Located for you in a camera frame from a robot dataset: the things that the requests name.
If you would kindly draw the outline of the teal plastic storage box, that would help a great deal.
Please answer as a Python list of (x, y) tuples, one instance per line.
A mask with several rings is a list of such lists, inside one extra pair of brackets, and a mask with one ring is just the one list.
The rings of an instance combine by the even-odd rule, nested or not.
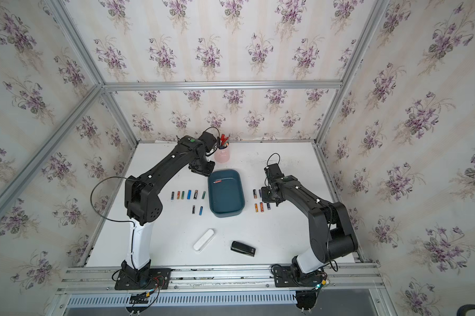
[(233, 169), (213, 171), (208, 177), (209, 207), (218, 218), (239, 215), (245, 207), (239, 172)]

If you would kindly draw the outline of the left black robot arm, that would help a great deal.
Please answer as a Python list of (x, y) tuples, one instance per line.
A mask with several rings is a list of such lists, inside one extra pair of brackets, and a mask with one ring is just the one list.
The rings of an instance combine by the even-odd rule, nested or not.
[(149, 247), (153, 222), (163, 210), (159, 194), (165, 185), (184, 167), (208, 177), (215, 162), (208, 157), (218, 148), (219, 139), (204, 131), (199, 138), (184, 136), (174, 149), (154, 167), (125, 181), (124, 206), (130, 222), (128, 253), (122, 271), (136, 283), (148, 278), (151, 266)]

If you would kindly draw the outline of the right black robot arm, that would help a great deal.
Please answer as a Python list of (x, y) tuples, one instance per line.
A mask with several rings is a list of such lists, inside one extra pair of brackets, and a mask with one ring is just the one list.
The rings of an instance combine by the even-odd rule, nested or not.
[(267, 165), (264, 171), (262, 200), (276, 205), (288, 201), (307, 218), (310, 249), (293, 259), (299, 272), (307, 275), (357, 251), (357, 236), (344, 204), (316, 196), (295, 176), (284, 175), (277, 163)]

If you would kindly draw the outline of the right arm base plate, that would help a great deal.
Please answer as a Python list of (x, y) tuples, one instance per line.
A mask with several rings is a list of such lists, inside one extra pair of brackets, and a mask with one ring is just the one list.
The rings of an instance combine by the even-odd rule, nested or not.
[(297, 287), (319, 290), (328, 284), (328, 276), (323, 270), (318, 269), (306, 274), (302, 273), (295, 264), (291, 266), (273, 264), (270, 266), (270, 273), (277, 288)]

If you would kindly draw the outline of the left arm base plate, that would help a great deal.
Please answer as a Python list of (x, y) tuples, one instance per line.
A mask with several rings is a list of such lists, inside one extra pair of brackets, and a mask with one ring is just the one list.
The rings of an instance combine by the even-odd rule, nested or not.
[(171, 269), (148, 269), (138, 273), (120, 269), (113, 275), (115, 290), (151, 290), (159, 287), (161, 290), (168, 288)]

